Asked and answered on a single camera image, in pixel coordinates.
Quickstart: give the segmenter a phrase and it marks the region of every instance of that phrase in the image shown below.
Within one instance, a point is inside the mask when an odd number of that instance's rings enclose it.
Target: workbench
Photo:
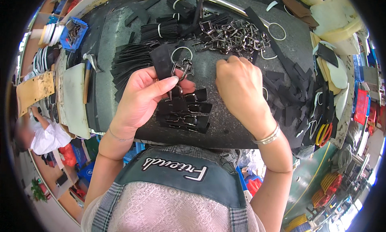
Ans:
[[[284,55],[293,62],[299,63],[305,72],[313,67],[311,39],[309,28],[305,23],[277,8],[272,8],[269,12],[266,12],[267,5],[260,2],[252,0],[226,1],[237,4],[243,8],[250,6],[260,17],[268,22],[279,23],[287,32],[287,38],[285,40],[277,41]],[[86,106],[89,126],[96,132],[106,132],[108,130],[118,106],[118,103],[114,100],[116,89],[112,82],[112,75],[110,74],[115,47],[127,44],[131,32],[136,33],[134,43],[140,40],[141,22],[139,19],[135,19],[131,27],[125,27],[124,25],[125,19],[132,14],[132,10],[129,7],[130,5],[118,9],[112,7],[110,12],[105,15],[103,23],[101,22],[101,17],[97,18],[95,15],[94,17],[90,17],[90,21],[88,22],[89,31],[86,33],[83,46],[80,48],[81,54],[94,50],[97,55],[99,69],[104,71],[103,73],[92,74],[90,81],[91,88],[89,89],[91,98]],[[229,10],[211,4],[205,3],[204,7],[208,7],[219,13],[228,12],[237,19],[243,18],[237,14],[233,14]],[[151,16],[149,23],[155,23],[155,19],[159,15],[170,14],[173,13],[173,11],[167,6],[166,0],[161,0],[149,8],[148,13]],[[91,20],[95,20],[98,25],[93,25]],[[275,37],[279,38],[284,36],[284,33],[278,26],[273,25],[270,31]],[[194,41],[188,41],[185,45],[193,48],[191,47],[192,43],[194,43]],[[149,122],[138,129],[136,138],[153,143],[188,144],[212,149],[257,148],[257,145],[252,143],[250,139],[250,133],[226,109],[215,86],[215,63],[217,60],[227,59],[229,56],[230,55],[221,55],[216,51],[195,52],[193,54],[192,62],[195,76],[190,76],[189,79],[196,83],[197,89],[207,89],[208,102],[213,104],[209,119],[211,126],[206,134],[161,128],[155,120],[155,116],[153,116]],[[274,52],[268,48],[264,56],[272,57],[274,56]],[[278,59],[263,60],[258,56],[256,65],[261,68],[263,73],[265,71],[285,72]],[[285,73],[286,85],[289,85],[290,82],[288,75]],[[283,117],[279,123],[282,124],[281,129],[289,140],[291,147],[299,147],[303,137],[301,135],[299,138],[295,138],[295,131],[299,123],[294,122],[292,126],[285,127]]]

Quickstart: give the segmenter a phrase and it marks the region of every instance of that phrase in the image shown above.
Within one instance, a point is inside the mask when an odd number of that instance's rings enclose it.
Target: yellow scissors handle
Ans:
[[[322,124],[322,126],[320,127],[320,129],[318,131],[318,134],[316,135],[316,140],[315,140],[315,144],[317,146],[319,146],[323,142],[323,138],[324,138],[324,135],[327,132],[327,128],[328,127],[329,127],[329,124]]]

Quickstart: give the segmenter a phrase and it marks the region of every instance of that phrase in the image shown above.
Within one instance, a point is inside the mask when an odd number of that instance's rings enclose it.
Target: red basket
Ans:
[[[354,114],[354,121],[357,121],[364,125],[366,115],[368,115],[368,108],[370,103],[370,97],[365,90],[358,89],[357,106]]]

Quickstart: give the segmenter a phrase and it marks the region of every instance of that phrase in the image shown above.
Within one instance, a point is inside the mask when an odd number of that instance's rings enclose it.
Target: yellow plastic basket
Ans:
[[[320,185],[323,189],[324,194],[326,194],[327,189],[329,186],[334,182],[334,180],[339,176],[338,172],[334,173],[327,173],[324,178],[321,180]]]
[[[316,193],[312,196],[311,201],[312,204],[314,205],[314,208],[318,205],[319,201],[324,197],[324,191],[323,189],[319,189],[316,191]]]
[[[307,222],[307,216],[306,214],[302,214],[297,216],[295,219],[293,219],[285,229],[286,232],[290,232],[291,230],[295,229],[297,226],[304,224]]]

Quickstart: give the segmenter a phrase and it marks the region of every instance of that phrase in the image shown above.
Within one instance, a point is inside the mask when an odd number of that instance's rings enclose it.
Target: thin bracelet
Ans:
[[[256,138],[254,136],[252,136],[252,142],[255,143],[255,144],[268,144],[268,143],[272,143],[273,141],[276,140],[276,138],[279,136],[279,132],[280,132],[280,125],[279,125],[279,122],[276,121],[276,129],[274,130],[274,132],[269,135],[267,138],[264,138],[264,139],[261,139],[261,140],[256,140]]]
[[[122,138],[118,138],[118,137],[116,137],[112,132],[111,132],[111,129],[110,129],[110,125],[109,125],[109,129],[108,129],[108,131],[110,132],[110,134],[113,136],[113,138],[115,138],[115,139],[118,139],[120,142],[126,142],[126,141],[128,141],[128,140],[131,140],[131,139],[134,139],[134,138],[129,138],[129,139],[122,139]]]

